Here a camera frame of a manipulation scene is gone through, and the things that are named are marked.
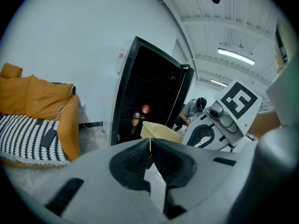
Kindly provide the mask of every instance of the fluorescent light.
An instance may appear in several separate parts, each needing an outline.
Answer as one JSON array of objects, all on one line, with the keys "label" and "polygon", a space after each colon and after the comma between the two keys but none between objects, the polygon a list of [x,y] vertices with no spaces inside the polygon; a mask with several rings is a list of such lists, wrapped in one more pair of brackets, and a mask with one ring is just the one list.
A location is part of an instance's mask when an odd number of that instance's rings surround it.
[{"label": "fluorescent light", "polygon": [[229,50],[225,50],[225,49],[221,49],[221,48],[218,48],[218,53],[219,54],[223,54],[223,55],[226,55],[226,56],[231,56],[233,58],[236,58],[236,59],[239,59],[241,61],[244,61],[250,65],[254,65],[255,63],[255,60],[252,60],[248,57],[245,57],[239,53],[236,53],[236,52],[233,52],[233,51],[229,51]]},{"label": "fluorescent light", "polygon": [[220,82],[218,82],[218,81],[215,81],[215,80],[211,80],[211,82],[212,82],[212,83],[215,83],[215,84],[218,84],[218,85],[221,85],[221,86],[224,86],[224,87],[227,87],[226,84],[222,84],[222,83],[220,83]]}]

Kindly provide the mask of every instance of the gray t-shirt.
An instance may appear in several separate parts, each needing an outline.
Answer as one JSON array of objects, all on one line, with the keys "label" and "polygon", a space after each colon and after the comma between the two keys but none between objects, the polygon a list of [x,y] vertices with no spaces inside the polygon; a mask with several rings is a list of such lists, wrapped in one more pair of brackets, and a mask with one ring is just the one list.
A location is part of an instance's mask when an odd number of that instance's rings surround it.
[{"label": "gray t-shirt", "polygon": [[186,104],[186,106],[183,108],[183,111],[186,112],[185,116],[186,118],[196,115],[196,117],[201,114],[201,112],[198,111],[196,106],[196,100],[192,99],[191,101]]}]

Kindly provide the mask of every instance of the ceiling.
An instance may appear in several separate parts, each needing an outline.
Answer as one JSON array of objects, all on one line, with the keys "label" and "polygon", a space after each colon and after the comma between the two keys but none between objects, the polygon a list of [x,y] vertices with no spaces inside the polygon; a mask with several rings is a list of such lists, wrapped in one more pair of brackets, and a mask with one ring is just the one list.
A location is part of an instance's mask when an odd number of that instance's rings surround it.
[{"label": "ceiling", "polygon": [[[271,0],[162,1],[184,33],[191,52],[186,57],[194,62],[198,81],[213,86],[211,79],[228,84],[237,78],[263,98],[261,110],[273,109],[265,93],[277,76],[273,37],[278,10]],[[218,54],[218,48],[238,52],[256,63]]]}]

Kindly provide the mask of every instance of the black and white striped cushion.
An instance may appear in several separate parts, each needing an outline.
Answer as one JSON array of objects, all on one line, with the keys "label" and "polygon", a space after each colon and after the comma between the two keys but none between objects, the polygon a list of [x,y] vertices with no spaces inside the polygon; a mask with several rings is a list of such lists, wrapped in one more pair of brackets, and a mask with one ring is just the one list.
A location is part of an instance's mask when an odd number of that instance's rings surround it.
[{"label": "black and white striped cushion", "polygon": [[[25,115],[0,115],[0,157],[26,165],[66,165],[70,163],[56,135],[49,148],[40,145],[53,121]],[[59,120],[53,129],[57,130]]]}]

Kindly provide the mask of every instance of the sticker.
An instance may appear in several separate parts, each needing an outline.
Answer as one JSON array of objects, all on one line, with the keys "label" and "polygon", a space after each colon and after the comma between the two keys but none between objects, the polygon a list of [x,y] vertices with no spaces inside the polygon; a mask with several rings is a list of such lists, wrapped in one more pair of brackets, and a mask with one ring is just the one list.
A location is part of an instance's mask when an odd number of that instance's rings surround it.
[{"label": "sticker", "polygon": [[239,119],[256,102],[257,96],[250,90],[236,82],[223,96],[221,102]]}]

